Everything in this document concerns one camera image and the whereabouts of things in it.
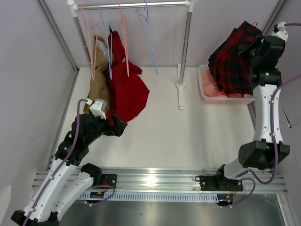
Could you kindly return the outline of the red plaid skirt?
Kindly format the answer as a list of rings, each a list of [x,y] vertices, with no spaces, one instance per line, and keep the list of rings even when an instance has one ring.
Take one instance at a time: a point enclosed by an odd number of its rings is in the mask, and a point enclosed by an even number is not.
[[[250,65],[239,56],[239,46],[254,41],[261,34],[261,30],[244,21],[209,57],[210,74],[218,89],[227,96],[239,94],[244,97],[252,94],[248,75]]]

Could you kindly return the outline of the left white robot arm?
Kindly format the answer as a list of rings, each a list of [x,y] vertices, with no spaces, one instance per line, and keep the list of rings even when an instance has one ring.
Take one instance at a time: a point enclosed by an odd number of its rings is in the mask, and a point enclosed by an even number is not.
[[[127,122],[117,115],[103,119],[92,114],[78,114],[59,145],[51,168],[38,192],[23,210],[12,214],[12,221],[19,226],[57,226],[66,211],[79,196],[89,189],[115,190],[116,182],[110,182],[102,169],[87,163],[76,179],[64,189],[64,185],[89,152],[89,145],[100,136],[120,137]]]

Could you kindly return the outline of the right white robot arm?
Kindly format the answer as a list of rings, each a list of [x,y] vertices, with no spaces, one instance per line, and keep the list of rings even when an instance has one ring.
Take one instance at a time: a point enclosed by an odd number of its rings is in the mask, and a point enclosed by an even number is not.
[[[252,82],[255,102],[255,130],[252,142],[240,147],[238,158],[222,165],[215,177],[215,186],[225,190],[232,179],[258,170],[272,170],[267,181],[255,178],[261,184],[269,184],[275,178],[279,163],[290,153],[290,147],[283,142],[279,124],[279,96],[281,72],[276,68],[282,56],[288,34],[275,33],[258,36],[253,42],[239,46],[239,55],[250,64],[249,77]]]

